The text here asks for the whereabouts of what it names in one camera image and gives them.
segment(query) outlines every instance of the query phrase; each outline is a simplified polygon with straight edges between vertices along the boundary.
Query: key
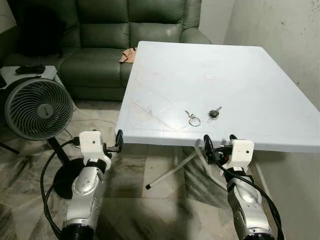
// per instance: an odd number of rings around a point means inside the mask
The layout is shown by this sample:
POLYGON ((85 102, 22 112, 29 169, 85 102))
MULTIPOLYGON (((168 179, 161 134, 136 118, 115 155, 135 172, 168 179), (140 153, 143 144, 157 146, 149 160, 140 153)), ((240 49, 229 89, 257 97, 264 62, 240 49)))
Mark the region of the key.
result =
POLYGON ((222 106, 220 106, 217 110, 211 110, 209 112, 209 116, 213 119, 217 118, 219 116, 220 109, 222 109, 222 106))

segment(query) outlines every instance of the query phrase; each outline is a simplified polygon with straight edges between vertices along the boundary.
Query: keyring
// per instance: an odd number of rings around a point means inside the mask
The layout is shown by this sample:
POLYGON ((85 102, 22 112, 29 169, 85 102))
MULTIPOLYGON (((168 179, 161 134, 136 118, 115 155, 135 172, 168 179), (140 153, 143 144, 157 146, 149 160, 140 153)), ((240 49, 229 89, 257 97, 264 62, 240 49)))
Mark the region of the keyring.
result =
POLYGON ((201 120, 196 117, 193 113, 189 113, 187 110, 185 110, 186 114, 189 116, 189 124, 193 127, 198 127, 201 125, 201 120))

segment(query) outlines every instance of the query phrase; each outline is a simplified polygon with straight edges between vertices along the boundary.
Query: sofa armrest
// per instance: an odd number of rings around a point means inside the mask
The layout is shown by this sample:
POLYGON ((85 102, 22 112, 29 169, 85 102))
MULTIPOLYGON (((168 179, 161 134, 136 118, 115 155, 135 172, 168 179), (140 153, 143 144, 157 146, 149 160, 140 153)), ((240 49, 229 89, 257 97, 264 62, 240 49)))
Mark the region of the sofa armrest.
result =
POLYGON ((210 40, 203 35, 196 27, 182 31, 180 43, 187 44, 211 44, 210 40))
POLYGON ((10 28, 0 34, 0 61, 17 50, 19 29, 17 26, 10 28))

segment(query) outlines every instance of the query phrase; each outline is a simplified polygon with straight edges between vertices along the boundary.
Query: cloth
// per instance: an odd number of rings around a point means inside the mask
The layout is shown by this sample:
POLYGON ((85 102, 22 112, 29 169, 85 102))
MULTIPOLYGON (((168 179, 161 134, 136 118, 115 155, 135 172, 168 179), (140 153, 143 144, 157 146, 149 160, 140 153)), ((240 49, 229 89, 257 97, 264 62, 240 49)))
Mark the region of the cloth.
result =
POLYGON ((123 51, 121 59, 119 61, 119 63, 130 63, 132 64, 135 61, 136 58, 136 53, 137 53, 137 48, 133 47, 133 48, 128 48, 126 50, 123 51))

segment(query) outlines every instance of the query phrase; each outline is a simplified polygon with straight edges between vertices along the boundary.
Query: white table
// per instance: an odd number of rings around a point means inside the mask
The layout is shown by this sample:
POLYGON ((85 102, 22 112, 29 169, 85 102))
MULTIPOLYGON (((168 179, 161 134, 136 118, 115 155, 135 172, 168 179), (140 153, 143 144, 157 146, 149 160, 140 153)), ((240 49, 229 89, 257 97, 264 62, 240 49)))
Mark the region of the white table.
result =
POLYGON ((215 146, 234 134, 253 141, 256 150, 320 152, 319 111, 256 46, 141 41, 119 129, 125 143, 198 151, 205 134, 215 146), (209 111, 218 107, 219 117, 210 120, 209 111), (201 125, 190 126, 185 110, 201 125))

